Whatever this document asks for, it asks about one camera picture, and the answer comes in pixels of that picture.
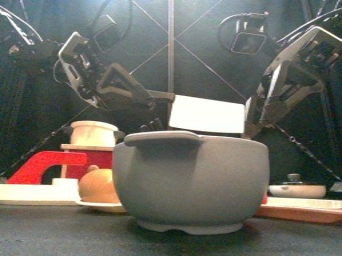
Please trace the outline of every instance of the gray ceramic pot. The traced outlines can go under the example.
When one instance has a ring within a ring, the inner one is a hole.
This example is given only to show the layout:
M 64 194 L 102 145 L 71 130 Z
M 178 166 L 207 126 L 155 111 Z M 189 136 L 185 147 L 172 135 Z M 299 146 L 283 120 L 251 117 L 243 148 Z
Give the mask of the gray ceramic pot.
M 130 134 L 114 148 L 114 180 L 138 224 L 155 231 L 241 229 L 269 185 L 269 150 L 250 140 L 187 131 Z

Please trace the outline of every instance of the black cable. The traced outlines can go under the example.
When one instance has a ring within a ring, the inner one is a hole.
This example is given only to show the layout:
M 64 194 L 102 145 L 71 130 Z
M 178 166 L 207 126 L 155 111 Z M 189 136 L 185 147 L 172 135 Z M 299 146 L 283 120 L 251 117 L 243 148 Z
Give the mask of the black cable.
M 134 0 L 130 0 L 128 1 L 128 25 L 127 25 L 127 28 L 126 28 L 126 31 L 123 33 L 123 36 L 122 36 L 122 40 L 127 37 L 130 31 L 131 31 L 131 28 L 132 28 L 132 22 L 134 22 Z
M 104 11 L 106 7 L 108 6 L 110 2 L 111 2 L 111 0 L 104 0 L 104 2 L 102 3 L 102 6 L 100 6 L 100 8 L 99 8 L 99 10 L 98 10 L 98 12 L 96 12 L 95 18 L 94 18 L 92 23 L 91 23 L 91 26 L 90 26 L 90 28 L 91 28 L 91 33 L 92 33 L 92 31 L 94 31 L 94 28 L 95 28 L 95 26 L 96 26 L 96 23 L 98 23 L 98 21 L 99 21 L 99 19 L 100 19 L 100 17 L 102 17 L 103 11 Z
M 227 17 L 227 18 L 221 22 L 221 24 L 219 24 L 219 28 L 218 28 L 218 41 L 219 41 L 221 46 L 222 46 L 226 50 L 229 50 L 229 51 L 231 51 L 231 49 L 227 47 L 226 43 L 223 42 L 223 39 L 222 39 L 222 29 L 223 29 L 225 25 L 226 25 L 229 22 L 231 22 L 233 20 L 239 19 L 239 18 L 242 18 L 242 17 L 245 17 L 245 16 L 247 16 L 247 15 L 249 15 L 249 14 L 246 14 L 246 13 L 235 14 L 235 15 Z
M 98 10 L 98 13 L 95 15 L 95 18 L 94 18 L 94 21 L 91 23 L 91 26 L 90 26 L 90 31 L 91 33 L 94 33 L 94 28 L 96 26 L 96 23 L 102 17 L 102 14 L 103 14 L 103 11 L 104 9 L 107 8 L 108 4 L 110 4 L 111 0 L 104 0 L 99 10 Z M 127 28 L 126 28 L 126 31 L 123 33 L 123 36 L 122 36 L 122 40 L 126 38 L 128 32 L 131 31 L 131 27 L 132 27 L 132 10 L 134 10 L 134 0 L 128 0 L 128 25 L 127 25 Z
M 327 17 L 333 16 L 334 14 L 342 13 L 342 8 L 333 10 L 331 12 L 321 15 L 315 19 L 313 19 L 310 22 L 305 23 L 301 27 L 298 27 L 290 34 L 287 34 L 282 39 L 278 40 L 278 43 L 282 43 L 285 40 L 287 40 L 291 36 L 302 32 L 305 29 L 307 29 L 311 25 L 314 25 L 317 22 L 325 20 Z

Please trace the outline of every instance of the black curtain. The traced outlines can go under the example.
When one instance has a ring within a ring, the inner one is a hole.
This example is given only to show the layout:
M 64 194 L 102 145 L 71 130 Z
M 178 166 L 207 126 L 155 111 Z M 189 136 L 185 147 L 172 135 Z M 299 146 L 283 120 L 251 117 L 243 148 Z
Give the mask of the black curtain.
M 28 19 L 44 39 L 59 43 L 66 42 L 74 31 L 87 37 L 88 26 L 102 3 L 103 1 L 94 0 L 0 1 L 1 6 L 23 19 Z M 315 14 L 321 1 L 310 1 L 310 4 Z M 330 1 L 326 11 L 331 10 L 333 6 L 334 1 Z M 233 55 L 221 48 L 217 39 L 221 21 L 230 15 L 250 12 L 269 12 L 269 34 L 274 38 L 283 37 L 306 22 L 302 1 L 298 0 L 175 1 L 177 94 L 245 103 L 255 93 L 273 58 L 265 54 L 254 57 Z M 128 1 L 112 1 L 106 13 L 114 17 L 123 33 L 128 26 Z M 167 16 L 168 1 L 136 0 L 130 34 L 114 49 L 100 56 L 106 63 L 119 62 L 147 89 L 160 91 L 167 91 L 168 83 Z M 8 48 L 1 45 L 0 50 L 0 167 L 6 176 L 12 175 L 26 158 L 36 151 L 60 150 L 60 144 L 68 143 L 68 135 L 54 132 L 71 121 L 108 122 L 127 134 L 138 132 L 140 125 L 156 116 L 164 125 L 167 124 L 164 107 L 160 107 L 155 115 L 128 110 L 107 112 L 96 109 L 79 99 L 67 84 L 56 82 L 51 73 L 27 74 L 11 62 Z M 307 109 L 315 109 L 311 102 L 303 103 L 303 109 L 297 113 Z M 291 132 L 297 131 L 298 122 L 302 122 L 298 119 L 302 118 L 294 114 L 283 122 Z M 310 124 L 310 120 L 303 120 L 303 127 L 317 126 L 315 120 L 314 124 Z M 270 149 L 271 181 L 285 179 L 287 173 L 298 172 L 307 179 L 331 183 L 331 177 L 322 166 L 317 165 L 279 130 L 267 129 L 257 140 Z M 330 152 L 326 154 L 322 158 L 330 161 Z M 59 175 L 58 169 L 52 172 L 51 176 L 54 175 Z

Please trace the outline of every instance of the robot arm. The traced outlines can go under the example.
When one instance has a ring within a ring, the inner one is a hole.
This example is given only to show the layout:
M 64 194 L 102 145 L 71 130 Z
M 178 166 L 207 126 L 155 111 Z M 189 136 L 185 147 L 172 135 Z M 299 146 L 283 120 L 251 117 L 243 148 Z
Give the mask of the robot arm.
M 325 71 L 342 53 L 342 39 L 313 27 L 278 54 L 270 64 L 258 95 L 246 104 L 246 131 L 253 138 L 273 126 L 311 94 L 325 90 Z

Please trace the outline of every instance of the wooden board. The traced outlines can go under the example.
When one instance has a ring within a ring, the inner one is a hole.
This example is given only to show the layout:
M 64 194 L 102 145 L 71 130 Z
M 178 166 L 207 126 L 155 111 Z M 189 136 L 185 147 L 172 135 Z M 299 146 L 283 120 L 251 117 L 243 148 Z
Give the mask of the wooden board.
M 318 209 L 262 205 L 255 217 L 270 217 L 313 223 L 342 223 L 342 209 Z

